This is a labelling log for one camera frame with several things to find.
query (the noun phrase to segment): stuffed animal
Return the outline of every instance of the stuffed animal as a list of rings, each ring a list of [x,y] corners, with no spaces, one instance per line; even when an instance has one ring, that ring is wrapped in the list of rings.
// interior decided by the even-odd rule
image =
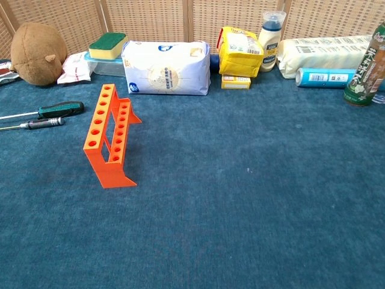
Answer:
[[[30,84],[48,85],[61,75],[67,54],[66,43],[55,28],[27,22],[13,36],[10,70]]]

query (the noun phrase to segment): screwdriver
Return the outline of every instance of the screwdriver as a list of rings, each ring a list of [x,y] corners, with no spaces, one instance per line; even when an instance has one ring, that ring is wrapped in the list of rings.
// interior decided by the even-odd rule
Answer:
[[[12,117],[30,116],[32,114],[38,114],[39,119],[51,119],[54,117],[66,117],[74,114],[79,114],[84,111],[84,104],[81,101],[66,101],[59,104],[51,105],[50,107],[39,107],[36,112],[33,113],[21,113],[14,114],[13,116],[2,116],[0,119],[10,119]]]
[[[38,129],[38,128],[51,128],[53,126],[63,125],[65,123],[64,119],[61,117],[53,118],[53,119],[38,119],[38,120],[30,120],[26,123],[21,123],[16,126],[8,126],[6,128],[0,128],[0,131],[8,131],[10,129]]]

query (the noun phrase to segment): yellow package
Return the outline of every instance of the yellow package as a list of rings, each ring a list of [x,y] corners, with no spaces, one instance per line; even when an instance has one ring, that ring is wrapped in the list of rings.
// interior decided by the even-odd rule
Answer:
[[[249,89],[250,84],[250,77],[222,75],[223,89]]]
[[[263,48],[252,32],[225,26],[217,43],[220,74],[256,77],[263,61]]]

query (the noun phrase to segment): wicker panel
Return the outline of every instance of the wicker panel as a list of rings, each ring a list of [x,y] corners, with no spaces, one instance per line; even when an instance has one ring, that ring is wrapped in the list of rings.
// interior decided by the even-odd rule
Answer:
[[[19,24],[39,22],[55,27],[70,54],[88,49],[102,35],[93,0],[9,0]]]
[[[182,0],[106,0],[114,32],[131,40],[183,41]]]
[[[292,0],[283,38],[372,34],[384,11],[384,0]]]
[[[0,19],[0,39],[0,59],[10,59],[12,36],[9,34],[2,19]]]
[[[257,34],[262,27],[262,14],[276,10],[278,1],[194,0],[194,40],[204,40],[216,53],[223,26],[234,26]]]

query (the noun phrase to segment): white bottle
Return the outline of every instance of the white bottle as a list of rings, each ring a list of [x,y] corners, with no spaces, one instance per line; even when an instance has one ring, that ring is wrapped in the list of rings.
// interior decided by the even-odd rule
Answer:
[[[263,14],[263,25],[258,41],[263,47],[263,62],[259,71],[270,71],[276,63],[278,44],[281,41],[282,24],[286,12],[268,11]]]

